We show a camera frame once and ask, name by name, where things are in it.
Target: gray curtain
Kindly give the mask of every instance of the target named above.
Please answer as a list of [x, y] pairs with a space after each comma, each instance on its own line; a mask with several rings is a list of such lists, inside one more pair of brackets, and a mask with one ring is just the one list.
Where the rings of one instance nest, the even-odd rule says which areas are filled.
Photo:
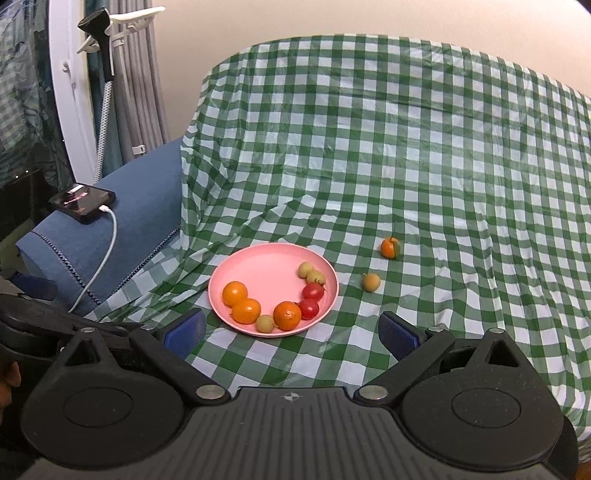
[[[151, 8], [152, 0], [109, 0], [109, 12], [122, 14]], [[156, 59], [154, 25], [124, 37], [114, 49], [113, 93], [118, 120], [119, 143], [124, 162], [138, 155], [133, 147], [152, 151], [169, 142]]]

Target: green checkered tablecloth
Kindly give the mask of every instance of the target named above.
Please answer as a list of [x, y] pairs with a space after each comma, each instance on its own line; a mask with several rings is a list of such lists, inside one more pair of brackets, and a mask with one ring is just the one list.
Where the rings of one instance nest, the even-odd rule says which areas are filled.
[[[189, 359], [241, 385], [355, 388], [393, 364], [392, 310], [518, 342], [580, 439], [591, 432], [591, 99], [467, 49], [404, 38], [294, 38], [249, 48], [203, 83], [181, 147], [178, 240], [97, 318], [168, 322], [198, 305]], [[377, 247], [394, 234], [399, 260]], [[207, 281], [238, 249], [292, 242], [337, 271], [334, 310], [260, 340], [211, 313]], [[372, 270], [377, 293], [360, 288]]]

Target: blue sofa armrest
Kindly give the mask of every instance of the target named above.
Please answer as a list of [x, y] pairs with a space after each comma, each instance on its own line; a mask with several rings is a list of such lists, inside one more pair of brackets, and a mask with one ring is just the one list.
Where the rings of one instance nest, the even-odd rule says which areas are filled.
[[[97, 184], [116, 194], [111, 209], [118, 221], [117, 241], [75, 313], [85, 315], [94, 310], [178, 232], [180, 159], [180, 140], [175, 140], [131, 161]], [[102, 261], [112, 231], [107, 214], [82, 225], [54, 212], [18, 241], [17, 247], [29, 273], [54, 281], [58, 303], [69, 308]]]

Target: tangerine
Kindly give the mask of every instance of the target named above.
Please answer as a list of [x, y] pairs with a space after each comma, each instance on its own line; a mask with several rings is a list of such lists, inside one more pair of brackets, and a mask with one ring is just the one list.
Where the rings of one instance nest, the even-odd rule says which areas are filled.
[[232, 307], [231, 315], [238, 323], [255, 323], [261, 315], [261, 304], [255, 299], [240, 300]]
[[301, 310], [292, 301], [282, 301], [273, 310], [275, 324], [286, 332], [297, 327], [301, 320]]
[[248, 289], [240, 281], [231, 281], [222, 290], [222, 301], [228, 306], [233, 307], [241, 300], [248, 298]]
[[400, 241], [393, 236], [385, 238], [382, 240], [379, 251], [386, 258], [396, 258], [396, 255], [400, 252]]

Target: small yellow fruit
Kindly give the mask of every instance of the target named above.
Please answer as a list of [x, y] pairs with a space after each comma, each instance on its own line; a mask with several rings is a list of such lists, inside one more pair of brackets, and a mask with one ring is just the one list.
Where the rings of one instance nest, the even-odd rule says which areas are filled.
[[275, 321], [271, 315], [261, 315], [256, 319], [255, 328], [260, 333], [272, 333], [275, 329]]
[[314, 270], [314, 265], [310, 262], [302, 263], [297, 269], [297, 276], [300, 278], [306, 278], [308, 273]]
[[379, 288], [380, 283], [382, 281], [375, 273], [369, 273], [363, 276], [363, 280], [361, 281], [361, 286], [365, 291], [376, 291]]
[[306, 281], [308, 283], [319, 283], [320, 285], [324, 285], [326, 283], [326, 277], [318, 270], [312, 270], [306, 276]]

